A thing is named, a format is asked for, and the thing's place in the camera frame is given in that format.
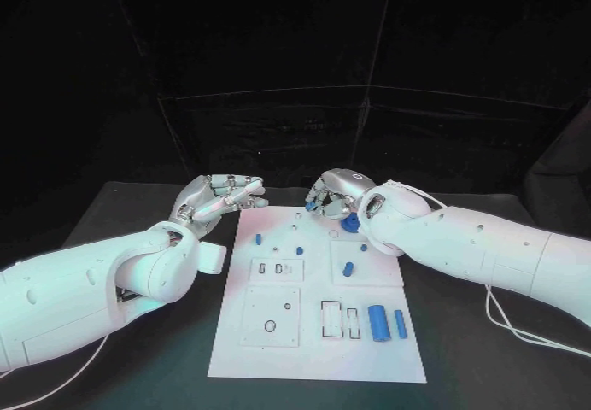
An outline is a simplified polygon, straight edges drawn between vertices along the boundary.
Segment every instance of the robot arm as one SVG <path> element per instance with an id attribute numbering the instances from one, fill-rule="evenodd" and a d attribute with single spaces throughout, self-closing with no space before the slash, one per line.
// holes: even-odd
<path id="1" fill-rule="evenodd" d="M 343 183 L 335 185 L 333 179 L 350 181 L 353 173 L 323 174 L 307 198 L 317 214 L 333 208 L 316 202 L 316 192 L 330 197 L 335 186 L 336 195 L 346 196 Z M 536 298 L 591 325 L 591 242 L 464 208 L 434 211 L 411 187 L 389 181 L 368 189 L 371 179 L 355 174 L 365 181 L 356 198 L 360 230 L 382 252 L 407 253 L 437 271 Z"/>
<path id="2" fill-rule="evenodd" d="M 200 242 L 224 213 L 264 207 L 260 178 L 198 177 L 169 221 L 38 256 L 0 272 L 0 372 L 51 360 L 186 294 L 219 273 L 225 247 Z"/>

